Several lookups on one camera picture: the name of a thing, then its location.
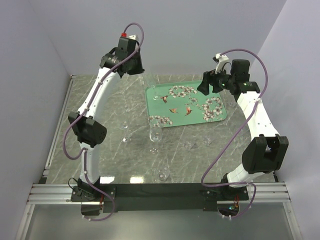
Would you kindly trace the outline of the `clear wine glass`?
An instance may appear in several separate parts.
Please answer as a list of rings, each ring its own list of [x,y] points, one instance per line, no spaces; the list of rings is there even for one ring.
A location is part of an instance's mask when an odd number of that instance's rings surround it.
[[[120,123],[120,129],[123,130],[122,142],[127,143],[131,140],[132,132],[129,130],[128,121],[123,121]]]

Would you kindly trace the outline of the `tall clear champagne flute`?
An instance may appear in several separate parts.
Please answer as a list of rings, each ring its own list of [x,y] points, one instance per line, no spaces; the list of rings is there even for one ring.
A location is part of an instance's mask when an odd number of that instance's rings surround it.
[[[156,80],[152,74],[148,75],[147,84],[150,89],[150,92],[153,94],[152,99],[158,101],[160,99],[159,94],[156,89]]]

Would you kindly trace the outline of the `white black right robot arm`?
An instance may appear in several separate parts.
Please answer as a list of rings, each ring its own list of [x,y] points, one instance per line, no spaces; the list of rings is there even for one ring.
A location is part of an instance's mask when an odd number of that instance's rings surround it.
[[[215,69],[216,73],[219,73],[223,69],[223,65],[225,65],[229,59],[227,57],[228,53],[231,52],[245,52],[248,53],[256,58],[256,60],[260,63],[263,68],[264,75],[265,75],[265,83],[263,90],[260,93],[241,93],[240,100],[237,101],[238,105],[240,106],[241,110],[245,115],[245,122],[238,128],[238,130],[234,133],[231,139],[227,142],[221,152],[217,155],[217,157],[213,160],[211,165],[207,168],[204,172],[203,176],[201,177],[201,185],[206,188],[220,188],[221,196],[226,200],[231,200],[234,196],[238,193],[238,188],[245,187],[247,191],[252,190],[252,198],[255,198],[257,193],[257,185],[253,182],[253,179],[262,175],[263,172],[257,173],[249,173],[244,168],[236,168],[234,171],[231,172],[231,177],[227,178],[226,183],[205,183],[205,177],[209,173],[209,171],[213,168],[213,166],[218,162],[220,157],[224,154],[227,148],[231,145],[232,141],[236,138],[236,136],[240,133],[240,131],[245,127],[249,127],[249,131],[251,134],[252,140],[263,140],[267,137],[277,137],[279,133],[273,127],[268,114],[263,106],[262,96],[264,95],[265,91],[267,90],[269,76],[268,71],[263,63],[263,61],[252,51],[242,48],[235,48],[224,51],[222,53],[217,53],[215,55],[217,66]]]

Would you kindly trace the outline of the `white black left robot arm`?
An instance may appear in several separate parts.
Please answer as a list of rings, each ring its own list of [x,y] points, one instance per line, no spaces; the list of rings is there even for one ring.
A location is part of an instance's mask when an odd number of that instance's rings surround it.
[[[74,191],[89,201],[97,200],[101,194],[99,146],[107,135],[106,127],[100,122],[103,107],[123,75],[144,72],[139,47],[136,35],[123,33],[118,45],[102,57],[97,78],[84,103],[68,115],[70,129],[79,142],[81,158],[81,172]]]

